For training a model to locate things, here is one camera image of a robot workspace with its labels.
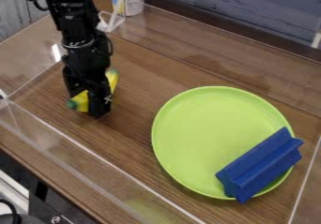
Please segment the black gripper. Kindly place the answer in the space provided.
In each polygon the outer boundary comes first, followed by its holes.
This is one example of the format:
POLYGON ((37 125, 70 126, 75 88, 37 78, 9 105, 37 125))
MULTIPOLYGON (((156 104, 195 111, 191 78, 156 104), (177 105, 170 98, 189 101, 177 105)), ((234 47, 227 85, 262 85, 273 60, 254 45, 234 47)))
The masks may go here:
POLYGON ((90 116, 100 117, 111 111, 111 87, 106 77, 111 65, 112 44, 107 37, 90 41, 61 40, 67 55, 63 56, 63 78, 70 97, 88 90, 90 116))

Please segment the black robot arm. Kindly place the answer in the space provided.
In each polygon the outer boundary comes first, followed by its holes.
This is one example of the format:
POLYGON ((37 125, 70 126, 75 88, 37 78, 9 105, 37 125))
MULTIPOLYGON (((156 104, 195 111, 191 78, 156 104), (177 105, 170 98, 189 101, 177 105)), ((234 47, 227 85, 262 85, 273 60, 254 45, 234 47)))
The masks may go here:
POLYGON ((111 111, 112 43, 103 31, 99 11, 92 0, 28 0, 39 10, 49 12, 56 30, 61 33, 63 78, 70 97, 87 91, 88 113, 100 117, 111 111))

